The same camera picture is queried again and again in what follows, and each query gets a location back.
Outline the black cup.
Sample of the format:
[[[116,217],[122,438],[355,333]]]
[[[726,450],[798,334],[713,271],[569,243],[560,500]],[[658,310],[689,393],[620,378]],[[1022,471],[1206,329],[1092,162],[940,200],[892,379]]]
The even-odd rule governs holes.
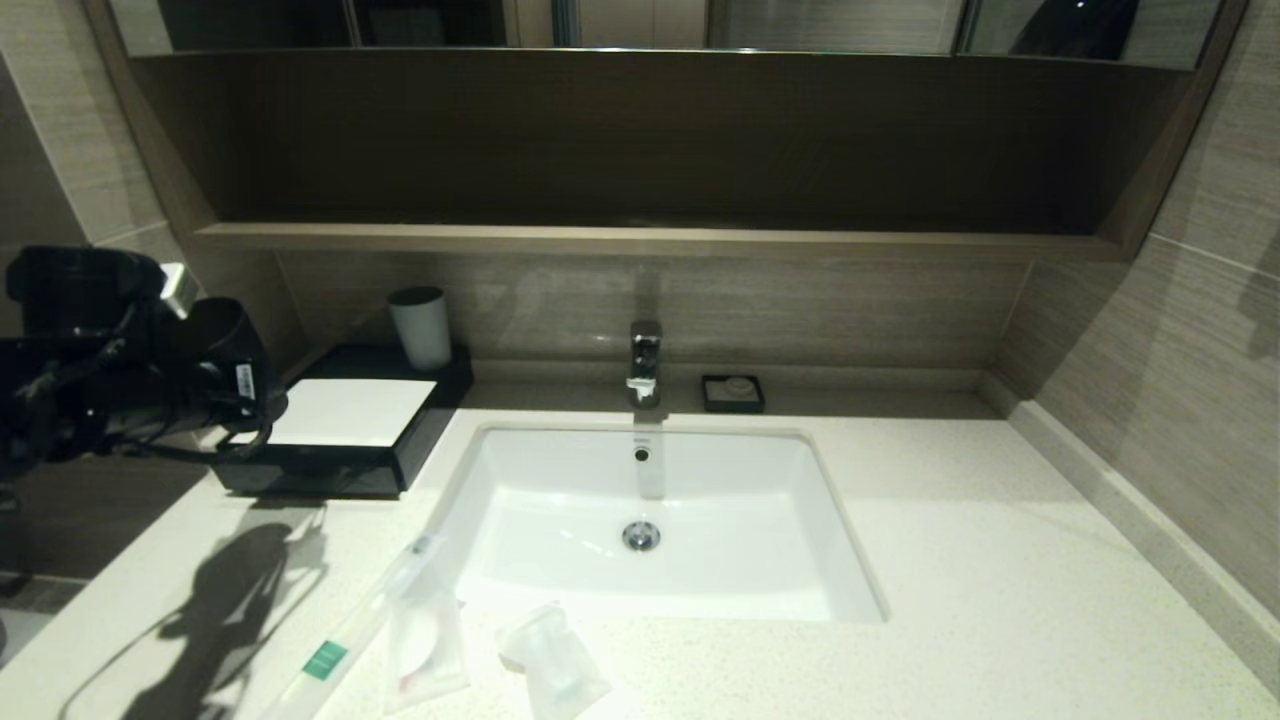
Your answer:
[[[218,423],[230,433],[252,433],[255,386],[284,386],[243,307],[234,299],[202,299],[177,325],[175,347]]]

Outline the black drawer box white top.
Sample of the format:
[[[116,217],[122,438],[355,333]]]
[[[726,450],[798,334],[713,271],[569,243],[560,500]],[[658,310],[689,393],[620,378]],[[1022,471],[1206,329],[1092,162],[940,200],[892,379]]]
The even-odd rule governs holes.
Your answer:
[[[340,345],[288,388],[288,409],[265,447],[212,470],[243,496],[398,498],[472,383],[463,345],[434,372],[412,369],[398,347]]]

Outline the grey white cup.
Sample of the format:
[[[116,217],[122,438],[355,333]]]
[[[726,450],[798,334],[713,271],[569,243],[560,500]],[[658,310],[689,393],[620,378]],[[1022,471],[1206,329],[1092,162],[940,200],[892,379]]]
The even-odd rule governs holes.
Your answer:
[[[444,291],[416,286],[392,292],[388,309],[408,364],[436,372],[452,361],[451,328]]]

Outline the toothbrush packet green label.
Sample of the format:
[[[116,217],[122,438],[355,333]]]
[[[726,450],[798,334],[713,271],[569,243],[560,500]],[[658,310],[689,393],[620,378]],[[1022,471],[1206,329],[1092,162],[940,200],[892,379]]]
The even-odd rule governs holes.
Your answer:
[[[424,533],[390,562],[346,619],[308,656],[259,720],[315,720],[356,661],[389,621],[392,610],[439,552],[442,538]]]

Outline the clear sachet cotton pads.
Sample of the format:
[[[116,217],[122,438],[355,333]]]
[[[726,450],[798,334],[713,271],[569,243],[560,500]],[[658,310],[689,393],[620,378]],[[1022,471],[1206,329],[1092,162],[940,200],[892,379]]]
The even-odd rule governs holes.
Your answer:
[[[390,716],[470,687],[460,601],[424,570],[392,605],[384,712]]]

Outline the chrome faucet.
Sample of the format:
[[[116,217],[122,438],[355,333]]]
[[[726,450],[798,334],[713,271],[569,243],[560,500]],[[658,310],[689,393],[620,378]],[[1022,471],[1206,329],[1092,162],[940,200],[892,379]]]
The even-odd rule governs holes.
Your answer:
[[[663,329],[658,322],[636,320],[630,327],[628,373],[625,386],[635,409],[653,409],[660,401],[658,366]]]

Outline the crumpled clear plastic sachet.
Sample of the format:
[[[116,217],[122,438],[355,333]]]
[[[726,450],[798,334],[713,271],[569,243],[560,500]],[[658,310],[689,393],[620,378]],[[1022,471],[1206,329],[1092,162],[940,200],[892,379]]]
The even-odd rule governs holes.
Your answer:
[[[525,675],[534,720],[577,720],[613,691],[559,603],[508,623],[497,647],[500,661]]]

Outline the black soap dish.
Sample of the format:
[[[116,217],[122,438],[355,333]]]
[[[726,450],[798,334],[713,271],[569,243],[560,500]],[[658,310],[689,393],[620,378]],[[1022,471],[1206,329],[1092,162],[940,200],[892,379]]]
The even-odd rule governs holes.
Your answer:
[[[758,378],[755,375],[742,375],[750,377],[755,380],[758,391],[756,397],[735,398],[726,396],[722,388],[723,379],[728,377],[735,375],[701,377],[703,405],[705,411],[714,414],[763,414],[765,411],[765,395]]]

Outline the white sink basin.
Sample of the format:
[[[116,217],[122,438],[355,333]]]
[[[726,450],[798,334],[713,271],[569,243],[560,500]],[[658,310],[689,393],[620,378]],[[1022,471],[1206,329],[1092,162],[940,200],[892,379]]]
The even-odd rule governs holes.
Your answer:
[[[660,528],[646,553],[620,538]],[[433,512],[468,609],[881,624],[890,609],[817,450],[795,433],[489,425]]]

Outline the mirror cabinet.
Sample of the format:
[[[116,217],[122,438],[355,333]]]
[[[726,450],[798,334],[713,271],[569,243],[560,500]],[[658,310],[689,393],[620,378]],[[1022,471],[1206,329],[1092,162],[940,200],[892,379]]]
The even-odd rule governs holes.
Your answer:
[[[132,56],[321,47],[1052,58],[1189,70],[1225,0],[106,0]]]

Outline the brown wooden wall shelf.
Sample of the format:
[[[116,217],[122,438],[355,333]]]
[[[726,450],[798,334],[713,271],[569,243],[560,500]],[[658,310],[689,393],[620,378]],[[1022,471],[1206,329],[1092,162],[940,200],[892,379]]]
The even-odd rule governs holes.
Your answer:
[[[1190,69],[1037,56],[136,56],[82,0],[177,238],[288,252],[1135,258],[1251,0]]]

